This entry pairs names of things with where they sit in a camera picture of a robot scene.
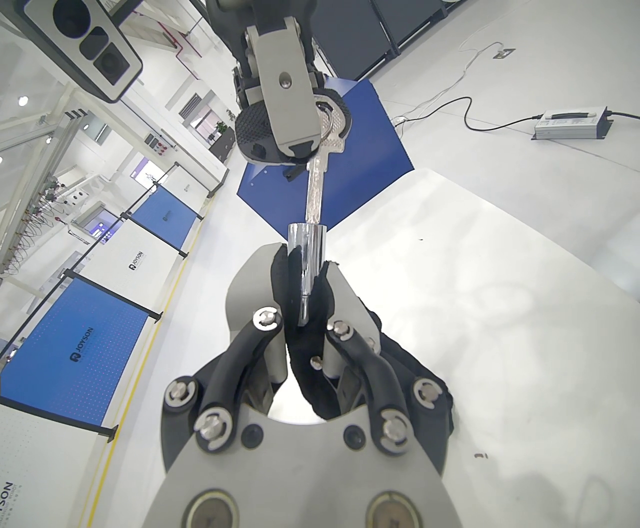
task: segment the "white cable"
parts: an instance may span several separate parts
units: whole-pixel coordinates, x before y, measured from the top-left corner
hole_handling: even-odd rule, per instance
[[[465,68],[462,70],[462,75],[460,75],[460,77],[458,78],[457,81],[455,81],[452,85],[448,86],[447,88],[444,88],[443,90],[441,90],[440,92],[438,92],[436,95],[434,95],[432,98],[421,102],[420,104],[416,105],[414,108],[412,108],[411,110],[400,114],[399,116],[394,117],[393,119],[391,119],[391,122],[394,125],[398,125],[400,123],[402,123],[402,125],[400,126],[400,137],[402,138],[402,134],[404,133],[404,123],[407,121],[409,114],[415,112],[416,110],[418,110],[419,108],[422,108],[423,105],[426,105],[424,108],[422,108],[422,111],[418,114],[418,117],[421,117],[425,111],[427,111],[429,109],[429,107],[431,107],[433,104],[435,104],[436,102],[438,102],[440,100],[440,98],[445,95],[449,90],[452,90],[453,88],[455,88],[460,81],[462,81],[462,79],[464,79],[467,76],[467,70],[470,68],[471,64],[473,64],[475,62],[475,60],[480,57],[480,55],[482,53],[484,53],[486,50],[488,50],[491,46],[494,46],[496,44],[498,44],[499,47],[499,51],[502,51],[504,48],[504,44],[500,41],[496,41],[496,42],[492,42],[491,44],[489,44],[488,46],[483,47],[482,49],[476,49],[476,48],[468,48],[468,49],[463,49],[463,47],[465,46],[465,44],[467,42],[469,42],[469,40],[471,40],[474,36],[476,36],[478,33],[480,33],[481,31],[484,31],[486,28],[488,28],[489,26],[491,26],[492,24],[496,23],[498,20],[503,19],[504,17],[507,17],[508,15],[511,15],[513,12],[517,11],[518,9],[520,9],[521,7],[525,6],[526,4],[528,4],[529,2],[531,2],[532,0],[526,0],[525,2],[523,2],[522,4],[516,6],[515,8],[513,8],[511,11],[507,11],[506,13],[503,13],[501,16],[497,17],[496,19],[493,19],[491,22],[489,22],[488,24],[485,24],[484,26],[482,26],[481,28],[475,30],[471,35],[469,35],[466,39],[464,39],[464,41],[462,41],[462,43],[460,44],[460,46],[458,46],[458,52],[467,52],[467,51],[475,51],[476,54],[472,57],[472,59],[465,65]]]

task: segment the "yellow floor line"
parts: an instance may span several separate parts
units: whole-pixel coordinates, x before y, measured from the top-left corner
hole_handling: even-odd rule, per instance
[[[209,209],[210,209],[211,204],[213,203],[214,199],[215,199],[215,195],[213,196],[213,198],[211,198],[211,201],[209,202],[209,205],[207,206],[207,208],[205,210],[205,214],[203,215],[205,218],[207,217],[207,213],[209,212]],[[196,242],[198,240],[198,237],[200,236],[200,230],[202,229],[202,225],[203,224],[204,224],[204,220],[202,220],[200,222],[200,226],[198,226],[198,231],[196,233],[195,238],[193,239],[193,242],[191,243],[191,247],[189,248],[189,253],[191,253],[191,251],[193,250],[193,248],[196,245]],[[171,301],[173,299],[173,294],[175,293],[176,288],[178,288],[178,284],[180,284],[180,279],[182,278],[182,272],[184,272],[184,269],[186,268],[186,264],[187,264],[187,260],[185,259],[182,267],[180,268],[180,272],[178,273],[178,278],[175,281],[175,285],[173,286],[173,289],[171,290],[169,298],[168,298],[168,300],[166,302],[166,305],[164,307],[165,311],[168,309],[169,305],[171,304]],[[138,382],[140,381],[140,378],[142,376],[142,372],[145,369],[145,365],[147,364],[147,359],[149,357],[149,353],[151,352],[151,349],[154,346],[154,342],[156,340],[156,336],[157,336],[158,330],[160,329],[160,325],[162,324],[163,321],[164,321],[164,318],[161,318],[158,321],[158,323],[156,324],[156,328],[154,330],[153,336],[151,337],[151,341],[149,342],[149,346],[147,348],[147,352],[145,353],[145,357],[142,360],[142,364],[140,365],[140,370],[138,371],[138,375],[136,376],[136,381],[133,384],[133,389],[131,390],[131,394],[129,396],[127,404],[125,405],[124,411],[122,413],[122,418],[120,419],[120,427],[118,427],[118,431],[116,431],[115,438],[113,439],[113,441],[110,444],[111,445],[111,450],[109,451],[109,454],[107,456],[107,462],[104,465],[104,470],[102,471],[102,476],[100,477],[100,482],[98,483],[98,489],[95,492],[95,498],[93,500],[91,513],[89,514],[89,519],[88,519],[87,524],[86,524],[87,527],[90,527],[92,525],[92,523],[93,523],[93,517],[95,515],[95,510],[98,508],[98,501],[100,500],[100,494],[102,493],[102,487],[104,486],[104,481],[107,478],[107,473],[109,471],[109,465],[111,464],[111,458],[113,457],[113,452],[114,452],[116,444],[118,442],[118,437],[120,436],[120,432],[122,431],[122,427],[123,427],[124,421],[125,421],[125,419],[127,417],[127,413],[129,412],[129,407],[131,405],[131,401],[133,400],[133,396],[136,393],[136,389],[138,388]],[[95,476],[96,475],[97,475],[97,471],[93,475],[92,488],[93,488],[93,481],[95,480]],[[82,519],[84,517],[85,509],[86,509],[86,502],[84,504],[82,515],[80,516],[81,522],[82,522]]]

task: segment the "key blade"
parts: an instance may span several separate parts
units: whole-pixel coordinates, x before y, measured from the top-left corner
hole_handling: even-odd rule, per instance
[[[305,221],[307,223],[320,223],[322,213],[322,194],[324,188],[324,173],[326,171],[326,156],[320,152],[309,160],[309,182],[307,184],[307,208]]]

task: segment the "joyson logo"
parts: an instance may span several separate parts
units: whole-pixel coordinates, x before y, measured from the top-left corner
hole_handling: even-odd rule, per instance
[[[83,348],[86,346],[86,342],[89,341],[89,338],[91,337],[92,333],[93,333],[93,328],[89,327],[86,329],[86,332],[82,336],[82,339],[80,339],[80,341],[76,345],[76,351],[71,352],[71,355],[69,356],[69,359],[71,361],[78,363],[78,361],[82,359]]]
[[[138,254],[131,261],[131,264],[129,264],[129,269],[131,271],[136,271],[140,266],[140,264],[142,264],[142,261],[145,260],[145,257],[146,255],[142,251],[139,251]]]

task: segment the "power adapter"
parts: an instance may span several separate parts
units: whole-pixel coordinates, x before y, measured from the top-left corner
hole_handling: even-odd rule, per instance
[[[606,106],[548,110],[536,124],[533,140],[603,140],[611,128]]]

